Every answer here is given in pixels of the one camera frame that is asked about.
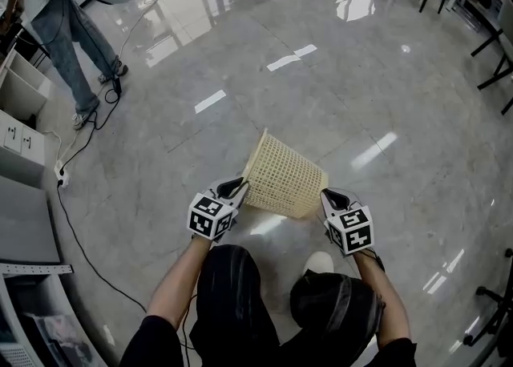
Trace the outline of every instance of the metal bracket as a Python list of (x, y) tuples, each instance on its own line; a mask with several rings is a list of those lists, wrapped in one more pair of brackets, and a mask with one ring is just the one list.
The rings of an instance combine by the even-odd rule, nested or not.
[(0, 263), (0, 274), (10, 275), (34, 275), (34, 274), (65, 274), (72, 273), (70, 265), (38, 266), (30, 264), (7, 264)]

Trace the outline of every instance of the basket rim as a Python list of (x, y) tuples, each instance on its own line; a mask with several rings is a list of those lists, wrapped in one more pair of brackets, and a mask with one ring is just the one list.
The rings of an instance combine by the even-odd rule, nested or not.
[(262, 136), (260, 137), (260, 140), (258, 141), (258, 145), (253, 149), (253, 152), (249, 156), (249, 160), (246, 163), (246, 167), (242, 171), (242, 177), (244, 178), (244, 181), (248, 180), (248, 177), (251, 175), (251, 170), (253, 169), (253, 166), (255, 165), (255, 162), (258, 159), (258, 155), (260, 154), (260, 150), (262, 146), (264, 146), (264, 142), (268, 137), (267, 128), (264, 129), (264, 133), (262, 133)]

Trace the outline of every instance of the yellow plastic basket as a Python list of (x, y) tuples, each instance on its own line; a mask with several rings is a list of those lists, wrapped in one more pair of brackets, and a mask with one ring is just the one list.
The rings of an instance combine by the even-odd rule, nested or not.
[(267, 129), (242, 176), (250, 184), (246, 204), (293, 218), (314, 213), (321, 190), (328, 187), (322, 169), (268, 135)]

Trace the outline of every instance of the white cube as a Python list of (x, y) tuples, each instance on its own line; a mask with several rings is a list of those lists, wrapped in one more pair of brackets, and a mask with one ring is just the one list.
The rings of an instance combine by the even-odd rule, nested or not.
[(198, 193), (189, 205), (187, 228), (202, 237), (214, 240), (232, 227), (237, 213), (237, 209), (232, 206)]
[(372, 216), (367, 206), (329, 217), (325, 226), (329, 239), (344, 255), (350, 255), (374, 244)]

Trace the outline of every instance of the caster wheel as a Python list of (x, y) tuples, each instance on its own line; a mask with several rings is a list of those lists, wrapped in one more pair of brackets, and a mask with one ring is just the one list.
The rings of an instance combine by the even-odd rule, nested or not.
[(463, 344), (464, 345), (471, 345), (472, 340), (474, 340), (473, 336), (465, 336), (465, 338), (463, 339)]

